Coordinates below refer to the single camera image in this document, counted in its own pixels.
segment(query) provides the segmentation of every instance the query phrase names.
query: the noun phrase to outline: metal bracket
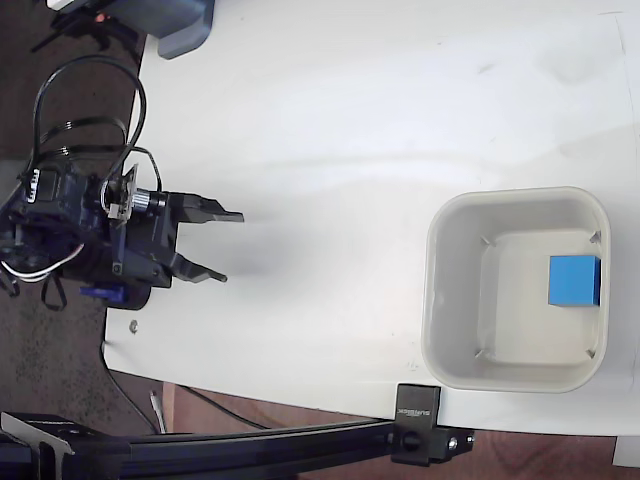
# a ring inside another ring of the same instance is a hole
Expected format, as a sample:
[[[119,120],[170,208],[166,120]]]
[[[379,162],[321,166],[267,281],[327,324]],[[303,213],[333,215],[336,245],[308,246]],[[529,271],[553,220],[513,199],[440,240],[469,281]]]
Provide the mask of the metal bracket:
[[[396,463],[428,466],[470,451],[474,442],[473,430],[437,425],[439,399],[438,387],[399,385],[395,422],[360,420],[215,436],[118,438],[55,415],[2,413],[2,430],[17,445],[9,458],[9,450],[0,448],[0,470],[24,470],[29,448],[34,478],[40,480],[258,480],[389,454]],[[20,443],[26,445],[23,450]]]
[[[391,461],[429,466],[470,452],[473,430],[437,425],[440,387],[398,385]]]
[[[131,457],[125,440],[57,415],[2,412],[0,418],[5,433],[31,448],[41,480],[117,480]]]

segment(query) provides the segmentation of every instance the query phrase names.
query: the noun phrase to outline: blue cube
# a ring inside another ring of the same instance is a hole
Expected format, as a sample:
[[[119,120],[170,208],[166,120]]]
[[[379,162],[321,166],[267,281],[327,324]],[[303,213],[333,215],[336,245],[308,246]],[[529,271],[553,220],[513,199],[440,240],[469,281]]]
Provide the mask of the blue cube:
[[[600,305],[600,259],[593,255],[551,257],[549,304]]]

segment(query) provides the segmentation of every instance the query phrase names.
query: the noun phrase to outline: black clamp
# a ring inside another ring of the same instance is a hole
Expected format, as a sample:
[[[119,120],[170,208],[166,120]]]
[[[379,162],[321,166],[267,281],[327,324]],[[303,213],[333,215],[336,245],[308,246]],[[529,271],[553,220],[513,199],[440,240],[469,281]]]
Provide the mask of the black clamp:
[[[437,424],[440,387],[398,385],[391,461],[422,467],[470,452],[473,430]]]

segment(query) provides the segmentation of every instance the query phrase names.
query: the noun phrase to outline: white bowl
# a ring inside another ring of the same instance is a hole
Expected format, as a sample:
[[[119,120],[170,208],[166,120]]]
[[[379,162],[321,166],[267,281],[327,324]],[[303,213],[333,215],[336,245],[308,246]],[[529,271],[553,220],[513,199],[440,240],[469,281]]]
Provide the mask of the white bowl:
[[[611,228],[573,187],[470,193],[429,229],[422,352],[459,389],[567,392],[604,357]],[[596,255],[600,306],[548,304],[549,259]]]

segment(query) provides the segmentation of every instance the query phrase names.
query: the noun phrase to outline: white table surface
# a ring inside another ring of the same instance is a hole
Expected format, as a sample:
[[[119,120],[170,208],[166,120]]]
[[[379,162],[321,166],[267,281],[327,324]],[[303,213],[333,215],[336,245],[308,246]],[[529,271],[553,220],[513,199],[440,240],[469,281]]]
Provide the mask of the white table surface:
[[[612,227],[602,367],[568,394],[445,389],[439,421],[640,435],[639,25],[622,0],[218,0],[197,51],[166,61],[150,39],[140,145],[165,188],[246,223],[180,227],[229,282],[110,310],[110,368],[393,418],[397,383],[438,384],[420,339],[438,208],[575,185]]]

